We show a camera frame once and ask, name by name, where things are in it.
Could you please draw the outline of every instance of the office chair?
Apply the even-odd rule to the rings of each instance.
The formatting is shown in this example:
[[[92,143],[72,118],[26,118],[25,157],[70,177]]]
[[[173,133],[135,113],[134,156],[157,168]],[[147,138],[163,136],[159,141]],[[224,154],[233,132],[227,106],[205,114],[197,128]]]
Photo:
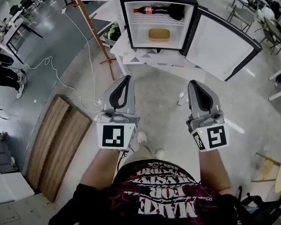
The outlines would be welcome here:
[[[9,14],[14,16],[18,11],[20,11],[19,6],[13,5],[9,10]]]
[[[29,12],[29,7],[34,4],[33,0],[22,0],[21,2],[22,8],[24,8],[25,10],[27,10]]]
[[[247,193],[247,197],[241,201],[242,187],[239,188],[238,200],[244,206],[257,225],[272,225],[274,221],[281,214],[281,197],[277,201],[264,202],[260,196],[251,196]],[[249,204],[253,202],[256,207],[250,207]]]

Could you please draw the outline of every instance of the sneaker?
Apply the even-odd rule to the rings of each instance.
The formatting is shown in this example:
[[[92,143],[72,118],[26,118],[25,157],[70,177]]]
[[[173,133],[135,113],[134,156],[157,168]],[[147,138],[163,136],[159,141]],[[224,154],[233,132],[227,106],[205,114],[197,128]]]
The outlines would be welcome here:
[[[18,75],[18,83],[20,83],[22,81],[22,76]]]
[[[21,83],[20,84],[20,89],[17,92],[17,99],[19,99],[22,96],[23,90],[24,90],[24,84]]]
[[[147,135],[140,131],[137,133],[137,141],[139,142],[139,144],[141,144],[142,142],[148,142],[147,141]]]
[[[162,148],[157,149],[155,151],[154,158],[161,160],[163,159],[163,157],[164,157],[164,150]]]

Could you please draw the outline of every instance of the person's arm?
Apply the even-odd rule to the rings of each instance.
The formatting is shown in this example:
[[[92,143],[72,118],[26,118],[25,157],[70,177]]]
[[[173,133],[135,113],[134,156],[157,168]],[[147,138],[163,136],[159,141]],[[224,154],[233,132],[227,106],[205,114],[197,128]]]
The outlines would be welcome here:
[[[119,150],[102,150],[96,154],[80,183],[102,190],[112,184],[118,164]]]
[[[218,150],[199,152],[201,184],[220,194],[231,194],[231,183]]]

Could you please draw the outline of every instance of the power cord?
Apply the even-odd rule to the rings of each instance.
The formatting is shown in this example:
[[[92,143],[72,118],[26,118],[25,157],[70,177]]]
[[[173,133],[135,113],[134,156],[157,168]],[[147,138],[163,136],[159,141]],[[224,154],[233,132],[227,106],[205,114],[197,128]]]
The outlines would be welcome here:
[[[65,85],[65,84],[60,80],[60,78],[58,77],[58,74],[57,74],[57,73],[58,73],[58,70],[53,66],[52,60],[53,60],[53,57],[52,57],[52,56],[49,56],[48,58],[43,59],[36,67],[31,67],[29,64],[26,63],[26,64],[24,65],[23,69],[24,69],[26,66],[28,66],[29,69],[33,70],[33,69],[38,68],[43,62],[44,62],[45,65],[48,65],[49,63],[51,63],[51,67],[53,68],[53,70],[56,71],[56,78],[58,79],[58,81],[60,81],[60,83],[61,83],[63,86],[65,86],[66,88],[73,89],[73,90],[74,90],[75,92],[77,92],[77,93],[79,94],[79,96],[80,96],[80,98],[76,98],[76,97],[69,97],[69,98],[76,98],[76,99],[79,99],[79,100],[80,100],[80,103],[81,103],[81,106],[82,106],[83,109],[84,109],[85,111],[87,111],[87,112],[90,112],[90,113],[91,113],[91,112],[92,112],[92,113],[98,113],[98,112],[100,112],[100,111],[90,111],[90,110],[86,109],[85,106],[84,106],[83,103],[82,103],[82,101],[94,101],[94,104],[95,104],[96,106],[99,106],[99,105],[101,104],[101,101],[95,99],[95,94],[94,94],[94,99],[82,99],[82,95],[81,95],[81,93],[80,93],[79,91],[77,91],[77,90],[76,90],[75,88],[73,88],[73,87],[70,87],[70,86]]]
[[[120,159],[119,159],[119,161],[118,161],[117,172],[118,172],[118,167],[119,167],[119,165],[120,165],[122,159],[128,156],[128,155],[127,155],[128,152],[129,152],[129,151],[123,151],[122,156],[120,157]]]
[[[64,12],[64,15],[67,16],[67,18],[76,26],[76,28],[79,30],[79,32],[82,34],[82,36],[85,38],[87,44],[88,44],[88,47],[89,47],[89,41],[88,39],[86,38],[86,36],[84,36],[83,32],[80,30],[80,28],[78,28],[78,26],[76,25],[76,23],[66,14],[66,11]],[[94,81],[94,102],[95,102],[95,83],[96,83],[96,80],[95,80],[95,76],[94,76],[94,70],[93,70],[93,63],[92,63],[92,60],[90,58],[90,47],[89,47],[89,61],[90,61],[90,67],[92,69],[92,75],[93,75],[93,81]]]

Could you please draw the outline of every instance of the wooden board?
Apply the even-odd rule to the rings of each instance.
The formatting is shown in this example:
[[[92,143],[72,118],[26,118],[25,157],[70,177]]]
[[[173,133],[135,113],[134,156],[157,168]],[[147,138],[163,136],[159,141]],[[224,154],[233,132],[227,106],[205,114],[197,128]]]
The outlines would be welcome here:
[[[37,190],[45,159],[53,138],[70,105],[56,96],[38,131],[27,170],[27,180]]]
[[[75,108],[71,108],[66,116],[52,142],[39,187],[50,202],[55,200],[67,169],[91,124],[91,120]]]

